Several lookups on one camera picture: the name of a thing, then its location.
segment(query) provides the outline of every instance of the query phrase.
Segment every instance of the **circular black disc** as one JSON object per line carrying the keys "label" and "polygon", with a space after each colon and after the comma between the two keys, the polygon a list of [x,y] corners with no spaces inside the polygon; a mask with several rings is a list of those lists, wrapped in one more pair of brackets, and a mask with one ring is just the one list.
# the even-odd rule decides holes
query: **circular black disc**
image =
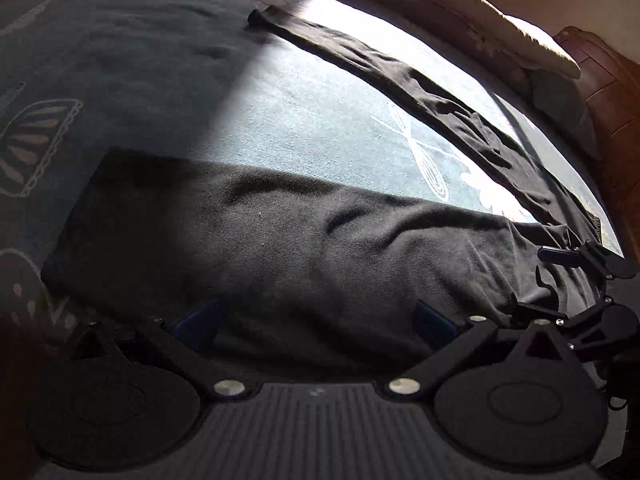
{"label": "circular black disc", "polygon": [[29,427],[38,448],[54,462],[114,470],[174,446],[199,410],[194,388],[167,370],[87,359],[47,373]]}
{"label": "circular black disc", "polygon": [[588,459],[607,425],[606,404],[588,376],[567,373],[562,362],[536,361],[454,376],[436,393],[438,422],[461,446],[507,466]]}

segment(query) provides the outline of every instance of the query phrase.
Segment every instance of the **brown leather headboard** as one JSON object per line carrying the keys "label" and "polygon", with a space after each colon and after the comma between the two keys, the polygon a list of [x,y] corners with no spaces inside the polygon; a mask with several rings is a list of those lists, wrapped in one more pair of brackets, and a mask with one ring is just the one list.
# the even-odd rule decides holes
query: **brown leather headboard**
{"label": "brown leather headboard", "polygon": [[622,238],[640,261],[640,65],[577,27],[564,28],[555,40],[580,66],[576,85],[602,156],[594,173]]}

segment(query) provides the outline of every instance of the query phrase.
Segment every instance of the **ribbed gray surface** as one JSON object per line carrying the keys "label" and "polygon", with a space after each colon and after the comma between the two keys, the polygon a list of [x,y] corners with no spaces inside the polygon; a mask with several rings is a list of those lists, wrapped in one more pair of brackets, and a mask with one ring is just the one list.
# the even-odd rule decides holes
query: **ribbed gray surface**
{"label": "ribbed gray surface", "polygon": [[153,465],[83,473],[48,464],[35,480],[594,480],[588,466],[540,476],[495,472],[459,455],[422,410],[370,384],[266,384],[221,404],[184,447]]}

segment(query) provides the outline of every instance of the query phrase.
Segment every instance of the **bed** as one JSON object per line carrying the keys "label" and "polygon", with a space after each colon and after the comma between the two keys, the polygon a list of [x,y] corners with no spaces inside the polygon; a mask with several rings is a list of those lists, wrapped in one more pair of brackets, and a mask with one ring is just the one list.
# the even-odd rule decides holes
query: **bed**
{"label": "bed", "polygon": [[[0,315],[53,346],[73,330],[68,299],[44,290],[40,267],[114,147],[536,222],[468,156],[375,88],[281,38],[257,41],[246,19],[269,5],[427,75],[544,165],[600,219],[603,245],[620,253],[580,157],[549,122],[478,63],[380,6],[8,0],[0,9]],[[15,157],[23,165],[10,163]]]}

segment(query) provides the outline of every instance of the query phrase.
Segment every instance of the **silver screw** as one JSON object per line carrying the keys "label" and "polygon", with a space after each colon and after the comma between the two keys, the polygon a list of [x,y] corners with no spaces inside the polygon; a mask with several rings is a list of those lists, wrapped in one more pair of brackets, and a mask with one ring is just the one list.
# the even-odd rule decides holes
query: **silver screw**
{"label": "silver screw", "polygon": [[420,391],[420,383],[413,379],[402,377],[391,381],[389,389],[398,395],[411,395]]}
{"label": "silver screw", "polygon": [[244,384],[234,379],[224,379],[214,384],[213,390],[223,397],[236,397],[244,392]]}

